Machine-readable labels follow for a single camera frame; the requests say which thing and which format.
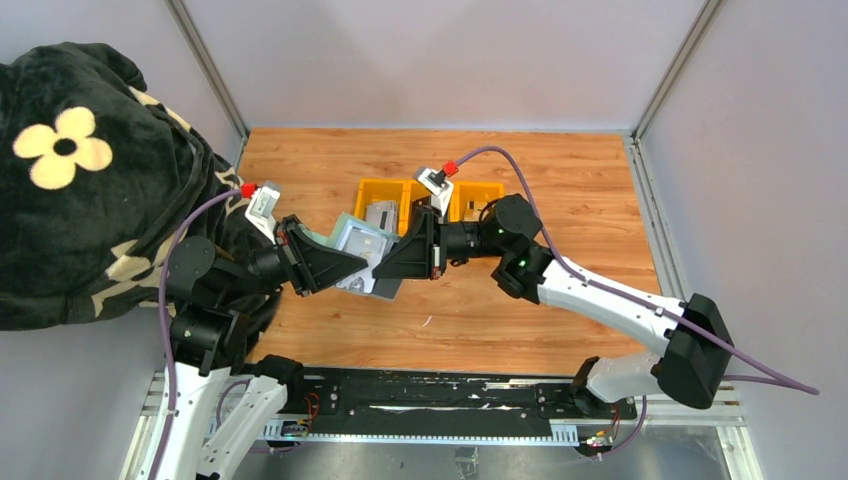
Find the wooden floor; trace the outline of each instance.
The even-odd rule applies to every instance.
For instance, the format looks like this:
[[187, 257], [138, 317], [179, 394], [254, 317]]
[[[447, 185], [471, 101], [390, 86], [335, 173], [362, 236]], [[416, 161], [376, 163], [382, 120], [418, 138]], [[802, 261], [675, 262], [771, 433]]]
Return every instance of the wooden floor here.
[[[565, 255], [659, 292], [619, 136], [257, 128], [239, 173], [282, 186], [276, 218], [294, 213], [328, 235], [341, 212], [353, 211], [360, 178], [410, 178], [420, 166], [438, 168], [489, 144], [516, 158]], [[508, 162], [492, 153], [466, 163], [454, 180], [502, 182], [507, 194], [521, 192]], [[254, 355], [312, 365], [571, 374], [587, 357], [641, 350], [585, 317], [506, 296], [490, 278], [496, 264], [473, 260], [449, 267], [441, 280], [405, 281], [394, 302], [336, 289], [304, 299], [287, 290]]]

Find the yellow bin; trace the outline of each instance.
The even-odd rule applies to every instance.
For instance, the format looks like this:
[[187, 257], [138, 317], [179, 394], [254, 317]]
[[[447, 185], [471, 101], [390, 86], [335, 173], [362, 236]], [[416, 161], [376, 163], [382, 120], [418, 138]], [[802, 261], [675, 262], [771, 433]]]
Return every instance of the yellow bin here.
[[[415, 180], [363, 178], [359, 181], [356, 206], [353, 215], [365, 220], [365, 208], [386, 200], [398, 202], [398, 234], [403, 236], [409, 226], [412, 214], [412, 202], [428, 196], [427, 189]], [[448, 220], [459, 222], [468, 216], [468, 220], [477, 219], [477, 212], [492, 200], [504, 196], [502, 183], [456, 182], [451, 197]]]

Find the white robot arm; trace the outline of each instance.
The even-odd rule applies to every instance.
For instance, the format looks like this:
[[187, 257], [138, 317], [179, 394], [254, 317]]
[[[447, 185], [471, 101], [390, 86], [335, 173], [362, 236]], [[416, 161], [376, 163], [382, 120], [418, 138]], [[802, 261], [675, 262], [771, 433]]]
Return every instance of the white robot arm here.
[[443, 212], [453, 184], [446, 176], [445, 170], [429, 168], [415, 174], [431, 194], [429, 205], [415, 207], [406, 235], [374, 269], [376, 278], [433, 279], [448, 262], [459, 266], [470, 258], [500, 257], [492, 277], [508, 295], [581, 313], [646, 347], [625, 357], [586, 360], [572, 388], [587, 413], [652, 393], [710, 407], [730, 354], [674, 319], [685, 318], [732, 344], [712, 300], [695, 294], [684, 302], [643, 292], [557, 258], [534, 240], [542, 223], [521, 195], [490, 203], [479, 222], [448, 222]]

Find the white wall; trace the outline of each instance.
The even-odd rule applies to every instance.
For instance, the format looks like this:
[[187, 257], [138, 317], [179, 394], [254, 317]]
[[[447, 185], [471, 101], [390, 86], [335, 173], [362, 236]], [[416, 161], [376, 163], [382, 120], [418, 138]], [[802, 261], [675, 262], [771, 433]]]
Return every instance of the white wall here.
[[848, 466], [845, 25], [838, 0], [725, 2], [645, 139], [690, 291], [737, 346], [822, 390], [738, 386], [770, 480]]
[[156, 369], [155, 309], [90, 325], [0, 332], [3, 478], [118, 478]]
[[634, 127], [703, 0], [190, 0], [250, 126]]
[[108, 43], [138, 65], [151, 95], [191, 123], [219, 155], [236, 160], [241, 141], [162, 0], [7, 3], [0, 63], [39, 45]]
[[[0, 62], [65, 40], [109, 43], [138, 64], [155, 97], [234, 158], [239, 139], [162, 1], [11, 2], [2, 16]], [[162, 367], [158, 335], [152, 309], [0, 332], [0, 477], [117, 478]]]

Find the wire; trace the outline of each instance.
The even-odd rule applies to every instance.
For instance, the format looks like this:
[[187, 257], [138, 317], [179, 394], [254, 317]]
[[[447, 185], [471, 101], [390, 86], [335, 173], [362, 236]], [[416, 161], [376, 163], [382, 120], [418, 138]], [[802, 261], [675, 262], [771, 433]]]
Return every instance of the wire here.
[[[530, 186], [527, 184], [527, 180], [524, 178], [524, 174], [521, 172], [521, 168], [515, 162], [515, 159], [512, 158], [512, 155], [510, 155], [509, 152], [507, 152], [503, 148], [496, 147], [496, 146], [484, 146], [484, 147], [475, 148], [474, 150], [468, 152], [462, 158], [457, 160], [455, 162], [456, 166], [459, 167], [463, 163], [467, 162], [468, 160], [470, 160], [470, 159], [472, 159], [472, 158], [476, 157], [477, 155], [484, 153], [484, 152], [500, 153], [501, 155], [504, 156], [504, 158], [507, 159], [507, 161], [509, 161], [510, 165], [512, 165], [512, 169], [515, 170], [515, 174], [518, 176], [518, 181], [521, 182], [521, 186], [524, 188], [524, 193], [527, 194], [527, 201], [530, 202], [530, 206], [533, 208], [533, 212], [541, 220], [542, 217], [541, 217], [541, 215], [539, 215], [539, 208], [536, 205], [536, 201], [533, 199], [533, 194], [530, 192]], [[562, 268], [564, 268], [569, 273], [569, 275], [574, 276], [574, 278], [580, 280], [581, 282], [586, 282], [588, 285], [591, 285], [595, 288], [598, 288], [598, 289], [603, 290], [605, 292], [611, 293], [613, 295], [619, 296], [621, 298], [630, 300], [630, 301], [637, 303], [639, 305], [642, 305], [645, 308], [648, 308], [650, 310], [659, 309], [659, 306], [654, 304], [653, 302], [645, 300], [645, 299], [640, 298], [640, 297], [637, 297], [636, 295], [632, 295], [632, 294], [625, 292], [623, 290], [619, 290], [619, 289], [617, 289], [613, 286], [606, 285], [604, 283], [601, 283], [601, 282], [598, 282], [598, 281], [592, 280], [592, 279], [589, 279], [589, 281], [587, 282], [586, 276], [583, 275], [582, 273], [578, 272], [571, 265], [569, 265], [568, 262], [565, 260], [565, 257], [563, 257], [562, 254], [559, 253], [559, 250], [557, 250], [556, 246], [554, 246], [553, 239], [551, 239], [551, 236], [548, 233], [548, 229], [545, 228], [544, 222], [542, 222], [542, 236], [545, 238], [545, 242], [547, 242], [548, 248], [550, 248], [551, 253], [553, 253], [553, 255], [554, 255], [554, 258], [556, 258], [557, 262], [559, 262], [559, 264], [562, 265]], [[728, 352], [731, 355], [735, 356], [736, 358], [742, 360], [743, 362], [747, 363], [748, 365], [754, 367], [755, 369], [759, 370], [760, 372], [765, 373], [766, 375], [772, 377], [772, 379], [773, 379], [772, 380], [772, 379], [762, 378], [762, 377], [747, 377], [746, 380], [744, 380], [744, 381], [753, 382], [753, 381], [755, 381], [754, 379], [757, 379], [756, 381], [758, 383], [766, 383], [766, 384], [769, 384], [769, 385], [777, 385], [777, 386], [780, 386], [780, 387], [790, 388], [790, 389], [793, 389], [793, 390], [800, 390], [802, 392], [809, 393], [810, 395], [818, 395], [819, 394], [819, 390], [817, 388], [809, 386], [809, 385], [805, 385], [805, 384], [803, 384], [803, 383], [801, 383], [797, 380], [794, 380], [794, 379], [772, 369], [771, 367], [766, 366], [762, 362], [755, 360], [750, 355], [742, 352], [741, 350], [737, 349], [733, 345], [730, 345], [729, 343], [718, 338], [717, 336], [708, 332], [707, 330], [700, 327], [699, 325], [696, 325], [696, 324], [692, 323], [691, 321], [681, 317], [680, 315], [677, 315], [676, 313], [670, 312], [668, 309], [661, 309], [661, 311], [662, 311], [663, 316], [668, 317], [668, 318], [674, 320], [675, 322], [682, 324], [683, 326], [689, 328], [690, 330], [694, 331], [698, 335], [701, 335], [702, 337], [704, 337], [707, 340], [711, 341], [712, 343], [716, 344], [717, 346], [719, 346], [720, 348], [722, 348], [726, 352]]]
[[232, 389], [238, 387], [239, 385], [247, 386], [249, 384], [250, 380], [239, 380], [238, 382], [233, 382], [232, 385], [225, 388], [224, 391], [221, 392], [221, 398], [218, 399], [218, 408], [215, 410], [215, 420], [218, 422], [219, 427], [223, 423], [221, 421], [221, 410], [223, 410], [224, 407], [224, 398], [226, 398], [227, 394], [229, 394]]
[[[232, 384], [230, 384], [229, 387], [225, 388], [224, 391], [221, 392], [221, 398], [218, 399], [218, 408], [215, 409], [215, 421], [218, 424], [218, 428], [220, 428], [221, 424], [224, 423], [221, 420], [221, 412], [224, 409], [224, 399], [227, 397], [227, 395], [234, 388], [236, 388], [240, 385], [244, 385], [244, 386], [250, 385], [250, 380], [239, 380], [238, 382], [233, 382]], [[294, 450], [296, 450], [301, 445], [303, 445], [303, 442], [300, 442], [297, 445], [294, 445], [294, 446], [291, 446], [291, 447], [280, 447], [280, 448], [277, 448], [277, 447], [268, 447], [268, 448], [253, 447], [253, 448], [250, 448], [248, 450], [248, 452], [249, 453], [288, 453], [288, 452], [293, 452]]]
[[165, 424], [162, 426], [162, 436], [159, 437], [159, 445], [156, 447], [156, 454], [153, 456], [153, 463], [150, 466], [150, 473], [147, 478], [156, 478], [159, 473], [159, 467], [162, 464], [162, 459], [165, 457], [165, 446], [168, 444], [168, 438], [171, 436], [171, 428], [174, 423], [174, 411], [177, 408], [177, 366], [174, 362], [174, 351], [171, 349], [171, 336], [168, 329], [167, 305], [165, 304], [165, 288], [168, 278], [168, 262], [171, 260], [171, 253], [183, 235], [185, 235], [191, 222], [197, 219], [206, 210], [209, 210], [216, 204], [223, 202], [231, 197], [241, 195], [241, 190], [230, 190], [220, 195], [212, 197], [197, 209], [189, 214], [183, 223], [177, 227], [174, 233], [174, 240], [168, 246], [168, 252], [165, 254], [165, 261], [162, 263], [162, 276], [159, 278], [159, 331], [162, 335], [162, 344], [165, 347], [165, 368], [168, 370], [168, 413], [165, 416]]

